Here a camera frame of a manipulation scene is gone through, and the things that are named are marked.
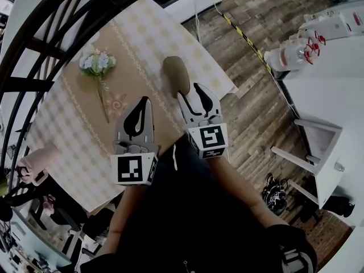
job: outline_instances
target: person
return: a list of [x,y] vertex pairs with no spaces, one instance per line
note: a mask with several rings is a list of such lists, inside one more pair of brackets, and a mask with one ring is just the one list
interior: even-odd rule
[[186,136],[176,167],[172,155],[159,159],[149,188],[126,187],[82,273],[316,272],[305,233],[274,215],[223,156],[199,159]]

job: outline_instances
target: human arm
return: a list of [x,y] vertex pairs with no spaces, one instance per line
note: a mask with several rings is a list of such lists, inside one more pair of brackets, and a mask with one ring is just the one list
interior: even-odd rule
[[116,253],[125,224],[142,201],[145,191],[146,187],[140,186],[128,186],[125,188],[121,201],[111,219],[106,242],[97,252],[97,257]]
[[208,163],[220,185],[228,193],[243,201],[265,228],[272,225],[288,225],[269,210],[255,188],[224,157],[208,159]]

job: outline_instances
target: wooden floor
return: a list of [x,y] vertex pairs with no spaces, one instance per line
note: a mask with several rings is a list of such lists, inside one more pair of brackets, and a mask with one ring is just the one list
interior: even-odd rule
[[[330,0],[223,0],[217,7],[264,53],[296,33],[304,22],[304,14],[330,5]],[[221,101],[228,124],[232,165],[259,191],[263,190],[269,172],[276,178],[300,182],[308,173],[270,150],[274,145],[303,159],[307,154],[284,97],[252,49],[214,8],[198,17],[203,46],[239,88],[237,94],[228,94]],[[197,36],[194,19],[184,26]],[[284,212],[282,217],[290,221],[296,213],[297,210]],[[312,224],[309,229],[309,224],[295,223],[310,235],[327,234],[324,249],[320,238],[310,239],[313,247],[320,251],[321,266],[338,250],[343,236],[350,232],[347,225],[331,214],[322,212],[322,215],[323,221],[315,228]]]

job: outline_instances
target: black metal railing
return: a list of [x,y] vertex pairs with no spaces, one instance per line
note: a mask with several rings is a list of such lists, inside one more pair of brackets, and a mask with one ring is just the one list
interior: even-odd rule
[[[11,112],[9,122],[6,126],[6,132],[3,141],[3,151],[6,151],[7,149],[15,117],[19,111],[20,104],[22,103],[26,92],[36,92],[36,97],[29,109],[26,119],[24,120],[23,127],[19,133],[18,142],[16,143],[16,148],[14,150],[10,173],[9,191],[12,189],[11,183],[13,182],[16,161],[19,155],[20,147],[24,140],[24,136],[28,131],[31,118],[39,107],[39,103],[41,102],[44,94],[50,90],[53,84],[53,79],[58,74],[59,70],[76,55],[76,53],[98,30],[100,30],[100,28],[102,28],[108,21],[119,14],[123,9],[130,6],[137,0],[89,0],[77,11],[77,6],[81,0],[76,0],[75,5],[70,11],[69,17],[61,26],[61,23],[65,17],[65,13],[67,12],[67,8],[72,1],[67,0],[64,9],[61,12],[60,20],[56,22],[55,32],[49,40],[49,30],[52,23],[54,22],[55,14],[64,1],[66,0],[42,0],[16,33],[0,64],[0,102],[4,92],[19,92]],[[155,1],[162,7],[166,7],[175,0]],[[100,5],[106,5],[107,9],[102,9],[102,12],[100,13]],[[84,15],[86,16],[72,45],[67,50],[60,49],[65,34]],[[48,18],[50,19],[48,21],[43,39],[35,39],[35,34]],[[26,78],[12,77],[11,74],[13,73],[20,56],[26,48],[38,51],[40,55]],[[50,57],[56,58],[58,62],[56,62],[55,59],[53,60],[51,71],[47,75]],[[37,80],[40,79],[40,70],[44,61],[46,64],[46,69],[43,79]],[[5,156],[6,153],[3,152],[0,161],[0,175],[3,175]]]

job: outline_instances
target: black shirt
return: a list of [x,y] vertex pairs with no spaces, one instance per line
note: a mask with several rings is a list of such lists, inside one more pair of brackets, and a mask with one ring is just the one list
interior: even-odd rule
[[191,168],[196,163],[178,158],[178,171],[153,183],[128,220],[117,253],[81,272],[282,272],[280,246],[300,249],[316,267],[302,230],[263,228],[244,203]]

